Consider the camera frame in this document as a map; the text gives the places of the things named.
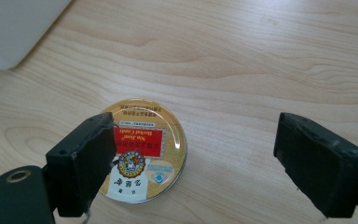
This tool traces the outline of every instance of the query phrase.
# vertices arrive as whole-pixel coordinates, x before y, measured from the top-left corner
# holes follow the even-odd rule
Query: wooden table
[[[75,0],[0,71],[0,175],[128,98],[179,118],[186,167],[148,203],[97,195],[89,223],[358,223],[325,219],[272,155],[283,111],[358,146],[358,1]]]

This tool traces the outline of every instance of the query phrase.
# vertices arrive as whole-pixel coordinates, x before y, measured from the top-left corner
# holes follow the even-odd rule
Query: round tin
[[[120,101],[112,112],[117,155],[100,192],[124,203],[143,203],[167,191],[186,162],[185,133],[163,105],[142,99]]]

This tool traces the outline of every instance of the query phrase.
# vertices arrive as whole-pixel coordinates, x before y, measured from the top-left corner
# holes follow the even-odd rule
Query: circular logo
[[[127,151],[118,157],[118,171],[127,178],[135,178],[145,168],[145,157],[138,151]]]

